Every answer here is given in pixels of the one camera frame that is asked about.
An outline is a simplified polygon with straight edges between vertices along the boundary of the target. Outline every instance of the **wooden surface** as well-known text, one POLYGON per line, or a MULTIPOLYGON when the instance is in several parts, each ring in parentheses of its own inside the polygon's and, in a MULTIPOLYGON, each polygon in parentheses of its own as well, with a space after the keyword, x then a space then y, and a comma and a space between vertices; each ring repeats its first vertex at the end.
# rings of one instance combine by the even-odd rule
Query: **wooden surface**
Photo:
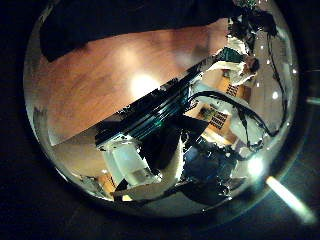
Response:
POLYGON ((59 144, 214 54, 226 33, 222 19, 93 41, 52 63, 40 56, 27 79, 27 108, 47 110, 51 144, 59 144))

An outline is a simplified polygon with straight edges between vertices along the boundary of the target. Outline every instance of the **black cable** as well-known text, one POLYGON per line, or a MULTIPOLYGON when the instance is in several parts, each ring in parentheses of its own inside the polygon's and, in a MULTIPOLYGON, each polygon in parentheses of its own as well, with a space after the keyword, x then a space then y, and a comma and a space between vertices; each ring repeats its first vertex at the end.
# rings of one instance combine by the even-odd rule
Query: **black cable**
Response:
POLYGON ((231 105, 233 105, 237 109, 241 109, 245 115, 254 119, 259 124, 259 126, 261 128, 263 128, 266 131, 266 133, 271 137, 275 137, 279 133, 279 130, 271 132, 269 130, 269 128, 266 126, 265 122, 261 119, 261 117, 257 113, 252 111, 250 108, 245 107, 242 104, 234 101, 233 99, 225 96, 224 94, 216 92, 216 91, 203 91, 203 92, 196 93, 193 96, 189 97, 189 99, 186 103, 186 106, 189 106, 189 104, 191 103, 192 100, 194 100, 197 97, 201 97, 201 96, 218 99, 218 100, 230 103, 231 105))
POLYGON ((268 54, 271 58, 271 67, 272 70, 274 72, 274 79, 276 80, 276 82, 279 85, 280 91, 281 91, 281 96, 282 96, 282 110, 283 110, 283 114, 282 114, 282 119, 281 119, 281 124, 279 128, 282 128, 286 119, 287 119, 287 114, 288 114, 288 100, 286 98, 286 91, 281 83, 281 79, 280 79, 280 75, 278 72, 278 69, 275 65, 275 61, 274 61, 274 57, 273 57, 273 52, 272 52, 272 41, 271 41, 271 35, 268 34, 267 35, 267 42, 268 42, 268 54))

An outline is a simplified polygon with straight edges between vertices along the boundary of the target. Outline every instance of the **desk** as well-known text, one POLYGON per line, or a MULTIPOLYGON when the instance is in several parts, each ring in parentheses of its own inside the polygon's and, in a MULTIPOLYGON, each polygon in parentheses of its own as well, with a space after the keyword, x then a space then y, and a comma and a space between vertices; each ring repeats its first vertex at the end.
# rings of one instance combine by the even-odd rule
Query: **desk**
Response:
MULTIPOLYGON (((27 109, 46 110, 50 142, 57 145, 214 54, 226 44, 226 33, 222 19, 89 42, 52 63, 40 55, 24 76, 27 109)), ((36 32, 31 41, 38 38, 36 32)))

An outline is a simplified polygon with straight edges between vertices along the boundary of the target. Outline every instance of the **dark clothing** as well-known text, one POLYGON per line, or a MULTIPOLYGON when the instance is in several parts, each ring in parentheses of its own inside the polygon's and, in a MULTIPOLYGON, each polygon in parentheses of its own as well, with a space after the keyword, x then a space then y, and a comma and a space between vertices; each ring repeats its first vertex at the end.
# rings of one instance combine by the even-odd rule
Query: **dark clothing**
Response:
POLYGON ((219 54, 216 56, 217 61, 241 63, 244 61, 244 55, 238 53, 236 50, 225 47, 219 54))
POLYGON ((241 13, 232 0, 61 0, 40 29, 40 44, 54 61, 92 40, 203 26, 241 13))

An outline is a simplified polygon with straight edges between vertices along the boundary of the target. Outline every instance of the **dark background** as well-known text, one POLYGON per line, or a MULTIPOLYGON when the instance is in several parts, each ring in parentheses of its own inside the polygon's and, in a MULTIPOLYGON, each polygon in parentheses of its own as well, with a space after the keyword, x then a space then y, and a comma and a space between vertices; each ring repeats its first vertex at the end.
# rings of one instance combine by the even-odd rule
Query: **dark background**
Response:
MULTIPOLYGON (((299 146, 297 160, 282 180, 319 213, 320 16, 317 1, 277 1, 296 43, 300 100, 286 150, 299 146)), ((68 186, 45 161, 27 121, 23 100, 23 58, 44 0, 0 3, 0 239, 320 239, 302 226, 274 194, 244 215, 213 227, 206 218, 187 223, 129 217, 102 209, 68 186)))

